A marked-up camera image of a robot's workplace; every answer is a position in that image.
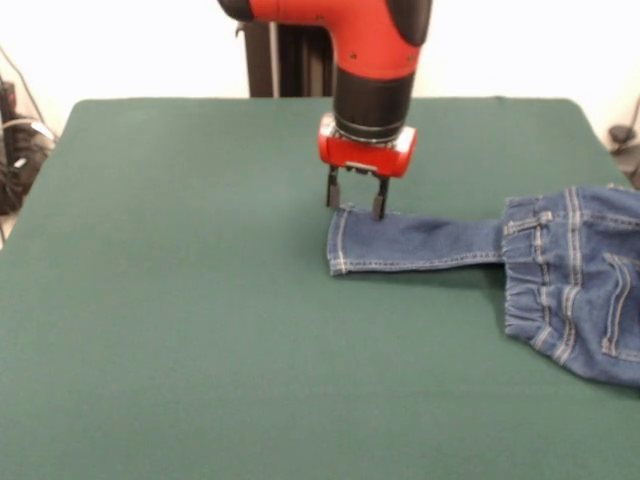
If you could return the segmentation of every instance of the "green felt surface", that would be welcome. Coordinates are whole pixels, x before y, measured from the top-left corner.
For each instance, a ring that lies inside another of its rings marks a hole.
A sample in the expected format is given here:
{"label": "green felt surface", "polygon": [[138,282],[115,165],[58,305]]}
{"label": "green felt surface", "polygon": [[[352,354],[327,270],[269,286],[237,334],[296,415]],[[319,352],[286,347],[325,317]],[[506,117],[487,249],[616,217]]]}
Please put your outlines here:
{"label": "green felt surface", "polygon": [[[496,268],[331,278],[327,99],[83,102],[0,253],[0,478],[635,479],[640,396],[502,332]],[[556,100],[415,100],[389,208],[624,183]],[[371,178],[343,174],[370,205]]]}

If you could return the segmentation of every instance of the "denim jeans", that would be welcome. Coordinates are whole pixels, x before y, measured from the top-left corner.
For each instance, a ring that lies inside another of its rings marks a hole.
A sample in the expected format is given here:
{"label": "denim jeans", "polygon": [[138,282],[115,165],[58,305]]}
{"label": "denim jeans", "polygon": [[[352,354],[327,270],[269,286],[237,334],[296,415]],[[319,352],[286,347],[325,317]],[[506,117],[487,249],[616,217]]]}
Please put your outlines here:
{"label": "denim jeans", "polygon": [[498,219],[460,222],[347,205],[330,272],[504,264],[505,332],[574,374],[640,386],[640,192],[583,186],[511,198]]}

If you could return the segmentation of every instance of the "jeans leg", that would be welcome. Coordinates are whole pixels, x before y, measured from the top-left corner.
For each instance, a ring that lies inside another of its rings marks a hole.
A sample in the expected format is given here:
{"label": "jeans leg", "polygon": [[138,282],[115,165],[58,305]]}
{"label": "jeans leg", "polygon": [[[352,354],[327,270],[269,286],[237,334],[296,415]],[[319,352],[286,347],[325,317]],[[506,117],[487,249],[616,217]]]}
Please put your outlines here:
{"label": "jeans leg", "polygon": [[503,263],[501,251],[499,219],[460,222],[389,212],[377,221],[353,206],[336,212],[327,244],[331,275]]}

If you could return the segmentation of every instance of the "jeans pocket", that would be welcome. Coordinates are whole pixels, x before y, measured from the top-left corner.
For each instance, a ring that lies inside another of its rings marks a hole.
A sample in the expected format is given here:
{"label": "jeans pocket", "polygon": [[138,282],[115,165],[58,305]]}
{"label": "jeans pocket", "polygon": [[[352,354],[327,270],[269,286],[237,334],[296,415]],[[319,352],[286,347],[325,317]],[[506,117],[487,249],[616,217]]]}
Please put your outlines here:
{"label": "jeans pocket", "polygon": [[615,276],[602,352],[640,362],[640,261],[611,254],[605,259]]}

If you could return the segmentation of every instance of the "black cable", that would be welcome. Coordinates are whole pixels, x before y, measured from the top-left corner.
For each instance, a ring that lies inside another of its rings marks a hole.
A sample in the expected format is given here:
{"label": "black cable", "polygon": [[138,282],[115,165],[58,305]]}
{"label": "black cable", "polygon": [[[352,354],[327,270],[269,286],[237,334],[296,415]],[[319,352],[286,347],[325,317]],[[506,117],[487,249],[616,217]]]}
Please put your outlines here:
{"label": "black cable", "polygon": [[39,133],[43,137],[46,137],[49,140],[52,140],[53,143],[58,143],[58,140],[60,140],[58,135],[56,135],[51,130],[49,130],[49,128],[44,123],[29,117],[14,118],[13,120],[9,120],[8,122],[3,123],[2,131],[8,130],[10,128],[15,129],[17,127],[29,128],[33,130],[35,133]]}
{"label": "black cable", "polygon": [[635,127],[638,122],[638,113],[640,112],[640,95],[638,96],[638,100],[636,100],[636,109],[633,112],[633,117],[631,117],[631,123],[629,123],[629,133],[627,133],[627,138],[625,138],[624,143],[629,143],[631,137],[633,136],[633,127]]}
{"label": "black cable", "polygon": [[4,49],[2,48],[2,45],[0,45],[0,54],[2,54],[2,56],[5,58],[5,60],[9,64],[9,66],[16,72],[16,74],[20,78],[20,82],[22,83],[22,86],[24,87],[25,91],[27,92],[27,96],[29,97],[29,100],[31,100],[31,103],[33,104],[33,108],[35,109],[36,113],[38,114],[38,119],[42,123],[45,123],[44,117],[42,116],[42,112],[40,111],[40,108],[38,107],[38,104],[36,103],[35,99],[33,98],[33,95],[31,94],[31,90],[29,90],[29,86],[27,85],[27,81],[24,79],[24,76],[22,75],[22,72],[18,69],[18,67],[16,67],[15,63],[13,63],[13,61],[11,60],[9,55],[7,55],[7,52],[4,51]]}

